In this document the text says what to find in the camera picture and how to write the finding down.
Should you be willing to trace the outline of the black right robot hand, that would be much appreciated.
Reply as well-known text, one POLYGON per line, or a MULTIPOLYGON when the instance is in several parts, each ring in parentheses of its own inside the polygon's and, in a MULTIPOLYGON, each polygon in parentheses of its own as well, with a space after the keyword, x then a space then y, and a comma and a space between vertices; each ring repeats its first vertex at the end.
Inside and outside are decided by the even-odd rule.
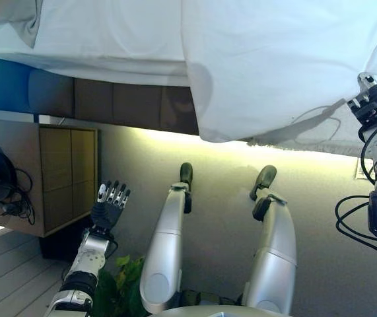
POLYGON ((347 101, 353 115, 364 128, 377 125, 377 80, 374 75, 362 72, 357 81, 360 93, 347 101))

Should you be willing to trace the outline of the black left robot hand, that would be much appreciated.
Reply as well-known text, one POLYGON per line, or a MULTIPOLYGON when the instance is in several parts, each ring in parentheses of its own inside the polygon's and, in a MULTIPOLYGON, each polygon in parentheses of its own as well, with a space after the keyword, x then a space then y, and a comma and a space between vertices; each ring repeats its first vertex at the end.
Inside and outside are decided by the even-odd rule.
POLYGON ((112 230, 123 213, 130 194, 127 184, 120 184, 118 180, 102 183, 90 213, 94 228, 112 230))

